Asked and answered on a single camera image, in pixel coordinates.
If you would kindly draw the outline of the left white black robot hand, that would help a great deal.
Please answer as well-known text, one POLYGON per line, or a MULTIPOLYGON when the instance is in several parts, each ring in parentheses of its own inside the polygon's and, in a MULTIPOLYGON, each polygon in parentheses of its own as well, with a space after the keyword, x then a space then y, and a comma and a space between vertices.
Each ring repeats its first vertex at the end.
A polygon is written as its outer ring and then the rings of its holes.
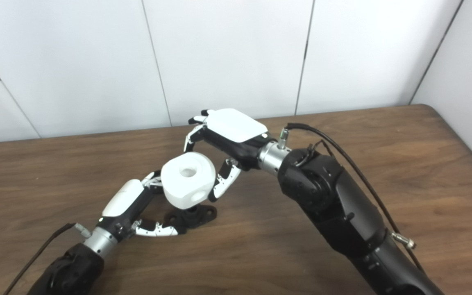
POLYGON ((161 171, 150 172, 144 179, 131 179, 111 198, 102 211, 97 228, 120 243, 134 235, 145 237, 176 236, 187 233, 185 227, 142 218, 150 202, 163 194, 161 171))

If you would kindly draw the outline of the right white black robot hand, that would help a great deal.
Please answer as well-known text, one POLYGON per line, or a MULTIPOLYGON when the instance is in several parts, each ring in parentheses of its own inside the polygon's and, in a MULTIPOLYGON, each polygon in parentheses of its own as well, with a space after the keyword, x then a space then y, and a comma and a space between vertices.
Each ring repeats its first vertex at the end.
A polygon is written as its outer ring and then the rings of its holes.
POLYGON ((195 127, 186 136, 184 153, 204 141, 228 156, 208 193, 212 203, 223 196, 242 171, 260 170, 261 150, 275 141, 266 125, 236 109, 202 110, 188 123, 195 127))

